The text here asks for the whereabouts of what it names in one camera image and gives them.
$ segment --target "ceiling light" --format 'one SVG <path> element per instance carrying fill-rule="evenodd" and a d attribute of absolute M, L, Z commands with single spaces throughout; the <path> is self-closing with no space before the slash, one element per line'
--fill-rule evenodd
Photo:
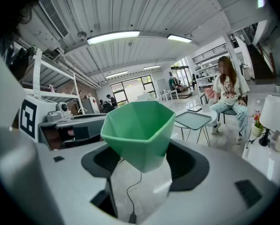
<path fill-rule="evenodd" d="M 169 34 L 169 36 L 167 38 L 170 39 L 170 40 L 175 40 L 175 41 L 180 41 L 180 42 L 185 42 L 185 43 L 192 42 L 192 40 L 189 39 L 189 38 L 181 37 L 181 36 L 177 36 L 177 35 L 172 35 L 172 34 Z"/>
<path fill-rule="evenodd" d="M 125 71 L 125 72 L 120 72 L 120 73 L 115 73 L 115 74 L 112 74 L 112 75 L 106 76 L 106 78 L 109 78 L 109 77 L 115 77 L 115 76 L 119 76 L 119 75 L 121 75 L 121 74 L 126 74 L 126 73 L 127 73 L 127 71 Z"/>
<path fill-rule="evenodd" d="M 122 31 L 122 32 L 110 32 L 101 34 L 98 36 L 89 37 L 87 42 L 89 45 L 101 43 L 104 41 L 114 40 L 118 38 L 134 38 L 139 36 L 140 31 L 138 30 L 130 30 L 130 31 Z"/>
<path fill-rule="evenodd" d="M 151 67 L 144 67 L 143 70 L 145 70 L 145 69 L 150 69 L 150 68 L 158 68 L 158 67 L 160 67 L 160 65 L 151 66 Z"/>

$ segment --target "white t-shirt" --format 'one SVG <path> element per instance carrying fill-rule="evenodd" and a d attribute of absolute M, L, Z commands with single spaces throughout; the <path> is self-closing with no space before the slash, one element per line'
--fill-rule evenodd
<path fill-rule="evenodd" d="M 220 75 L 218 75 L 215 79 L 213 91 L 221 94 L 220 102 L 224 102 L 226 105 L 234 105 L 238 101 L 239 96 L 249 91 L 249 87 L 244 77 L 239 73 L 237 73 L 234 87 L 229 82 L 229 76 L 226 76 L 222 84 L 220 82 Z"/>

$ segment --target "white refrigerator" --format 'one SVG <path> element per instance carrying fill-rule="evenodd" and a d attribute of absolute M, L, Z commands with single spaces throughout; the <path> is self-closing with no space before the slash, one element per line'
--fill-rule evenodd
<path fill-rule="evenodd" d="M 83 108 L 87 111 L 84 111 L 86 114 L 100 113 L 97 100 L 94 97 L 89 97 L 82 100 Z"/>

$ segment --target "pajama pants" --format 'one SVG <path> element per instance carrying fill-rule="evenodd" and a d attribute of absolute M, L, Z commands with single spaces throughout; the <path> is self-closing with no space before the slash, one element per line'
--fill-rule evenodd
<path fill-rule="evenodd" d="M 246 128 L 248 125 L 248 109 L 246 106 L 239 105 L 238 101 L 234 103 L 234 105 L 226 105 L 224 102 L 217 102 L 211 106 L 211 109 L 215 110 L 217 113 L 217 116 L 219 116 L 220 113 L 233 109 L 237 115 L 236 118 L 239 122 L 239 127 L 240 127 L 240 133 L 242 134 L 243 137 L 246 135 Z M 212 126 L 216 126 L 217 122 L 214 122 L 211 124 Z"/>

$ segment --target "white sneaker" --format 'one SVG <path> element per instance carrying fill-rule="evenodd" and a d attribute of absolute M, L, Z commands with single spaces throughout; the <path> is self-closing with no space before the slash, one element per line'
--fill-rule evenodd
<path fill-rule="evenodd" d="M 240 136 L 238 133 L 238 136 L 235 139 L 236 144 L 240 145 L 242 143 L 243 136 Z"/>
<path fill-rule="evenodd" d="M 211 134 L 217 133 L 218 128 L 219 128 L 220 126 L 221 126 L 221 122 L 217 122 L 217 126 L 211 128 Z"/>

